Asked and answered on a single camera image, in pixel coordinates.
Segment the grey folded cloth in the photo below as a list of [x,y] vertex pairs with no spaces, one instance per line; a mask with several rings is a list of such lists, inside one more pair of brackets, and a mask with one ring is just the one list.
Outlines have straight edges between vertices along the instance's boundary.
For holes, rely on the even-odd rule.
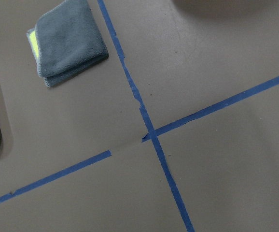
[[47,87],[57,86],[109,56],[85,0],[63,1],[38,19],[27,38],[38,76]]

